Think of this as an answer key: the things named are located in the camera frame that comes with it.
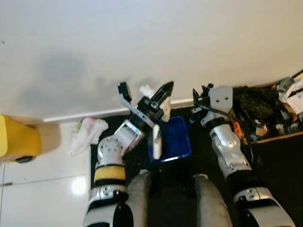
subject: white paper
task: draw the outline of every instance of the white paper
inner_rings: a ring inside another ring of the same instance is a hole
[[[85,118],[79,132],[73,135],[70,155],[75,156],[90,148],[91,144],[97,145],[99,136],[108,129],[108,123],[102,119]]]
[[[145,85],[140,87],[139,89],[140,93],[148,98],[152,98],[153,95],[156,93],[154,89],[152,89],[150,86]],[[160,108],[163,110],[163,116],[162,120],[164,122],[168,122],[170,118],[170,97],[167,97],[161,104]]]
[[[286,103],[290,93],[292,93],[293,91],[300,90],[301,88],[303,88],[303,78],[296,80],[295,83],[292,84],[285,93],[279,92],[279,100],[282,103]]]
[[[303,112],[303,91],[289,97],[286,101],[296,114]]]

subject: metal bracket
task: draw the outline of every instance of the metal bracket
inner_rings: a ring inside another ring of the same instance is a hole
[[[89,192],[89,204],[95,201],[113,198],[114,191],[127,192],[126,187],[124,185],[105,185],[95,187]]]
[[[233,198],[234,203],[236,203],[238,200],[242,200],[243,196],[246,198],[247,201],[265,200],[265,199],[276,201],[275,198],[270,193],[269,189],[265,187],[248,188],[237,193]]]
[[[210,98],[210,106],[212,108],[226,113],[228,113],[232,108],[232,87],[213,88],[210,89],[208,95]],[[219,117],[227,118],[222,114],[208,111],[206,117],[201,120],[201,125],[204,126],[207,122]]]
[[[123,156],[126,151],[132,150],[144,137],[144,133],[131,124],[128,120],[125,120],[120,127],[115,131],[115,138],[121,141]]]
[[[155,126],[155,123],[149,119],[144,113],[138,110],[136,107],[132,106],[127,100],[124,99],[123,95],[119,95],[119,99],[123,105],[125,105],[131,112],[141,118],[145,123],[147,123],[151,128]]]

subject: orange component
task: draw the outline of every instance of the orange component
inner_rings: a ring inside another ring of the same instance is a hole
[[[239,123],[232,118],[231,118],[231,121],[232,121],[233,127],[235,128],[236,135],[239,136],[240,138],[243,137],[243,133],[242,133]]]

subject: white wall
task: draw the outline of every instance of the white wall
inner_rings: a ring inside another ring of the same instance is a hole
[[[122,107],[144,84],[255,85],[302,68],[302,0],[1,0],[0,113]]]

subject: white floor tile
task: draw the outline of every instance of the white floor tile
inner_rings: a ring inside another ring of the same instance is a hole
[[[43,153],[28,163],[7,163],[4,182],[29,183],[89,173],[89,150],[71,157],[69,150],[76,123],[42,124]]]
[[[0,164],[0,184],[3,184],[3,174],[4,174],[4,163]],[[1,200],[2,200],[2,186],[0,186],[0,210],[1,210]]]
[[[81,227],[88,176],[6,186],[1,227]]]

